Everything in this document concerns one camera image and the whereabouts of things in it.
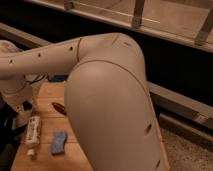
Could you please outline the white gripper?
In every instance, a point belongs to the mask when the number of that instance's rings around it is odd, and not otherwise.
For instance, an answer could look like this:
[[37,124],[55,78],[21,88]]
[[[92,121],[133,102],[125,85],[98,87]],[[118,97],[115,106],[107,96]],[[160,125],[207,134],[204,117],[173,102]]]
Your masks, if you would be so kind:
[[33,89],[29,83],[1,84],[3,100],[17,112],[13,119],[13,128],[17,129],[28,124],[34,105]]

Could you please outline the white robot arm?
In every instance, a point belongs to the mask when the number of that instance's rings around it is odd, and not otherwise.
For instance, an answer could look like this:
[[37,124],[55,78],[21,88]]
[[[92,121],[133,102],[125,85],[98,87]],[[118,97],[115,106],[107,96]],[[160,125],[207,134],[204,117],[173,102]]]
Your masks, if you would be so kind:
[[27,123],[28,75],[67,75],[65,111],[94,171],[167,171],[143,52],[126,34],[78,37],[21,51],[0,40],[0,97]]

